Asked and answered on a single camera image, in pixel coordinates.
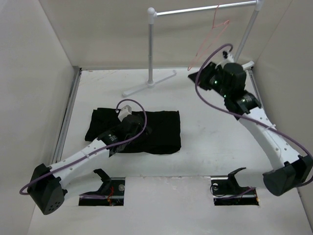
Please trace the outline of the black trousers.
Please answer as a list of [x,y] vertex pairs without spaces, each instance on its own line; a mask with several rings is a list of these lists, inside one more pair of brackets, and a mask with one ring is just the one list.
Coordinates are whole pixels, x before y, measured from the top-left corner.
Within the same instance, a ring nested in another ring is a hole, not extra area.
[[[147,135],[141,135],[122,153],[149,153],[154,155],[173,154],[181,148],[179,111],[146,112]],[[119,124],[115,109],[93,110],[85,141],[93,141],[102,132]]]

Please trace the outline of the pink clothes hanger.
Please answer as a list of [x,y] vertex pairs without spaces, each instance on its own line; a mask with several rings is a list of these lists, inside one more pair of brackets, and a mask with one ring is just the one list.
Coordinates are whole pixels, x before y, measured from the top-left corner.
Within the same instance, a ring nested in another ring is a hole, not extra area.
[[194,58],[190,61],[187,67],[188,71],[190,71],[196,65],[196,63],[208,53],[209,49],[219,40],[230,24],[229,19],[226,19],[223,22],[216,22],[216,15],[220,6],[221,4],[218,4],[214,11],[211,29],[199,46]]

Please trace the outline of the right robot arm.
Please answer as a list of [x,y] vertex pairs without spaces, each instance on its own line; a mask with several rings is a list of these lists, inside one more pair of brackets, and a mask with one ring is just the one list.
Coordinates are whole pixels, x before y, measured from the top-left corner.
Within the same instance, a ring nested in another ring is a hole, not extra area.
[[268,157],[272,170],[263,173],[267,190],[275,196],[309,184],[307,177],[313,167],[313,158],[301,156],[267,117],[260,101],[245,89],[246,72],[237,63],[224,66],[210,62],[204,69],[188,75],[195,88],[214,90],[224,99],[226,109],[255,138]]

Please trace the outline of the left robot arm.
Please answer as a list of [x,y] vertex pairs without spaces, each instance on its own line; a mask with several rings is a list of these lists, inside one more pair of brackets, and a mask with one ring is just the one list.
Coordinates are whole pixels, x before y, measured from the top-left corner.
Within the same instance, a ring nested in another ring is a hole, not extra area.
[[73,196],[107,199],[114,193],[103,161],[146,136],[147,117],[128,114],[120,123],[96,137],[85,148],[58,163],[40,164],[32,174],[27,193],[44,215],[55,212]]

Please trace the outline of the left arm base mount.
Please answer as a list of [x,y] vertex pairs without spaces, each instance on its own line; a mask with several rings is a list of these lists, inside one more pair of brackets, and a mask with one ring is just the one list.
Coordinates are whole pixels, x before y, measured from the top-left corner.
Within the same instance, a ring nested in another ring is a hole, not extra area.
[[79,197],[78,206],[124,206],[125,178],[112,178],[99,190],[86,192]]

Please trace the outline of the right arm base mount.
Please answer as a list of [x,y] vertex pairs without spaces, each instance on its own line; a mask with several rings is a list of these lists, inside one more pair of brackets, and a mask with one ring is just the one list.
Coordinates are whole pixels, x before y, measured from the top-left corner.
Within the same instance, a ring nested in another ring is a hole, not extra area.
[[244,169],[241,167],[227,175],[210,177],[210,192],[215,206],[259,206],[256,187],[242,187],[235,178]]

